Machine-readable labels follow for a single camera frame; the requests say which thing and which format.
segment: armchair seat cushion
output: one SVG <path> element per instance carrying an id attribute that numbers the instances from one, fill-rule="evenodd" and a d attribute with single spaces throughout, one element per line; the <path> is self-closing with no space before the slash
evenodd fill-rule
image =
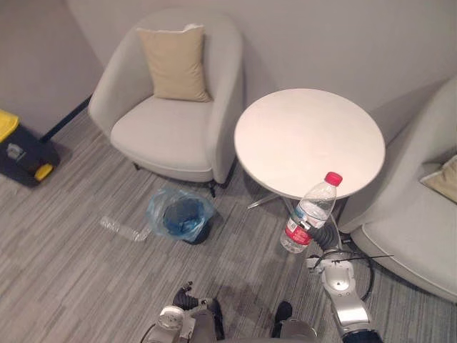
<path id="1" fill-rule="evenodd" d="M 193 182 L 213 179 L 205 138 L 212 102 L 147 98 L 120 118 L 111 143 L 157 174 Z"/>
<path id="2" fill-rule="evenodd" d="M 391 210 L 362 225 L 364 239 L 404 269 L 447 294 L 457 297 L 457 206 L 422 185 L 414 175 Z M 378 259 L 379 263 L 389 259 Z M 402 275 L 412 282 L 407 273 Z"/>

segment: armchair armrest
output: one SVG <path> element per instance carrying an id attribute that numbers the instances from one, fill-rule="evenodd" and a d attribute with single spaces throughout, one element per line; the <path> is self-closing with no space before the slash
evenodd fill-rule
<path id="1" fill-rule="evenodd" d="M 101 76 L 89 103 L 89 116 L 109 138 L 114 124 L 153 92 L 141 42 L 132 29 Z"/>
<path id="2" fill-rule="evenodd" d="M 243 44 L 235 35 L 230 43 L 230 54 L 221 57 L 224 65 L 214 87 L 214 105 L 206 137 L 206 153 L 213 169 L 214 180 L 223 184 L 235 158 L 233 136 L 236 122 L 243 112 Z"/>

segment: wall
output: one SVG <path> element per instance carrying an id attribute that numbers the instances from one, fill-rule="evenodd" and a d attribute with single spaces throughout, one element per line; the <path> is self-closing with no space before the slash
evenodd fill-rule
<path id="1" fill-rule="evenodd" d="M 248 104 L 310 87 L 367 110 L 387 141 L 457 72 L 456 0 L 67 0 L 103 65 L 124 33 L 165 6 L 229 14 L 245 37 Z"/>
<path id="2" fill-rule="evenodd" d="M 64 0 L 0 1 L 0 108 L 44 134 L 94 89 L 103 68 Z"/>

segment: floor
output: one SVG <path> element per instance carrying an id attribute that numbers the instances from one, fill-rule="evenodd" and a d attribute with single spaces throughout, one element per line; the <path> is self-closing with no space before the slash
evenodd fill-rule
<path id="1" fill-rule="evenodd" d="M 1 342 L 139 342 L 188 280 L 194 296 L 218 297 L 227 337 L 268 336 L 286 299 L 322 342 L 340 342 L 304 255 L 288 254 L 278 243 L 284 205 L 276 200 L 247 210 L 265 190 L 239 165 L 229 187 L 212 199 L 201 185 L 136 171 L 86 113 L 54 141 L 62 163 L 39 188 L 0 179 Z M 203 244 L 154 235 L 132 242 L 99 224 L 108 216 L 142 230 L 149 199 L 161 187 L 191 190 L 214 203 L 218 213 Z M 364 292 L 363 262 L 356 263 L 356 276 Z M 380 267 L 367 305 L 385 342 L 457 342 L 455 304 Z"/>

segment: beige cushion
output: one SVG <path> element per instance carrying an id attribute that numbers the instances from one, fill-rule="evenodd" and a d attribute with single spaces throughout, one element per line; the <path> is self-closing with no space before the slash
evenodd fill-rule
<path id="1" fill-rule="evenodd" d="M 116 122 L 111 143 L 157 174 L 207 182 L 213 178 L 205 145 L 212 105 L 151 96 Z"/>
<path id="2" fill-rule="evenodd" d="M 447 161 L 439 171 L 423 177 L 421 182 L 457 203 L 457 155 Z"/>
<path id="3" fill-rule="evenodd" d="M 154 96 L 165 99 L 210 101 L 206 92 L 202 51 L 204 27 L 188 25 L 183 31 L 137 29 L 143 43 Z"/>

